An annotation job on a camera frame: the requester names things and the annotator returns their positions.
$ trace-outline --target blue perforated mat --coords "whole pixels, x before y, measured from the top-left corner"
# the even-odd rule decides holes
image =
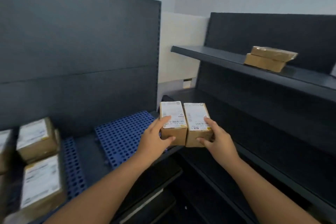
[[[113,169],[137,150],[142,133],[154,121],[147,111],[108,122],[95,128],[98,139]]]
[[[66,204],[68,201],[70,201],[71,199],[82,193],[84,190],[86,190],[87,186],[79,162],[76,145],[72,137],[62,140],[62,155],[66,177],[66,186],[68,190],[68,200],[64,203]],[[59,208],[37,219],[36,221],[31,222],[30,224],[43,223]]]

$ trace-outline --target white label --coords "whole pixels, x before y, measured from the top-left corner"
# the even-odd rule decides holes
[[[210,126],[204,121],[204,117],[210,117],[203,103],[184,103],[184,109],[188,119],[189,130],[210,129]]]
[[[16,149],[36,143],[45,137],[48,137],[48,130],[44,119],[21,126]]]
[[[180,128],[187,126],[181,101],[161,102],[161,113],[162,117],[171,116],[170,121],[164,124],[163,128]]]
[[[0,132],[0,153],[2,153],[2,151],[5,148],[5,145],[8,142],[9,139],[9,135],[11,134],[11,130],[4,130]]]
[[[58,156],[37,162],[24,171],[21,208],[51,195],[60,188]]]

